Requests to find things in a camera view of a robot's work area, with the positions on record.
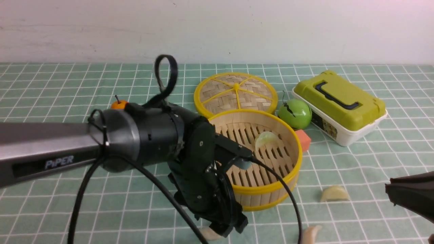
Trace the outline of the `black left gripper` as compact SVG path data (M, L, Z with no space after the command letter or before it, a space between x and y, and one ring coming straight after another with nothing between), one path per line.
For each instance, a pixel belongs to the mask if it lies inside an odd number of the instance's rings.
M177 187L175 199L196 220L227 237L233 230L242 233L248 225L243 207L235 198L227 175L231 166L242 164L253 152L216 132L205 117L184 119L183 149L168 162L170 179Z

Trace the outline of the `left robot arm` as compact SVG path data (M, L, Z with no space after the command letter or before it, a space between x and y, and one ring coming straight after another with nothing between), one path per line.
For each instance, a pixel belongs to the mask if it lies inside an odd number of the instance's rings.
M2 188L87 165L118 173L167 163L176 208L187 207L223 237L248 225L226 172L251 150L172 103L96 109L86 123L2 122L0 154Z

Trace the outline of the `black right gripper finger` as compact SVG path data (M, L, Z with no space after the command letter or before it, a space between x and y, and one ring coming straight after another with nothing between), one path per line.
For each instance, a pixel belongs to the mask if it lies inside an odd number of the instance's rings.
M434 172L390 179L385 184L389 200L434 222Z

